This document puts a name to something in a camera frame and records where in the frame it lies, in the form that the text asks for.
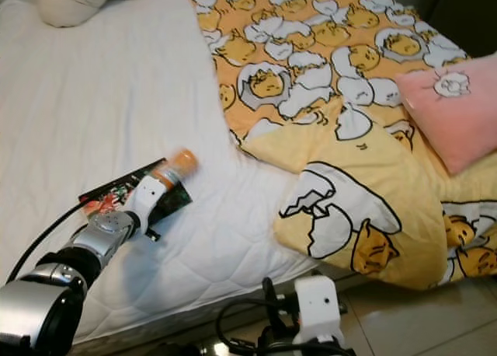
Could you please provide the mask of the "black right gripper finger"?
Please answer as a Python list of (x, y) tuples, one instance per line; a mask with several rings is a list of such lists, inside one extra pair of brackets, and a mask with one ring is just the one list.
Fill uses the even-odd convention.
[(284, 329), (284, 321), (280, 318), (280, 310), (283, 309), (283, 300), (278, 298), (276, 286), (270, 277), (262, 280), (264, 300), (266, 300), (266, 316), (269, 318), (269, 326), (273, 329)]

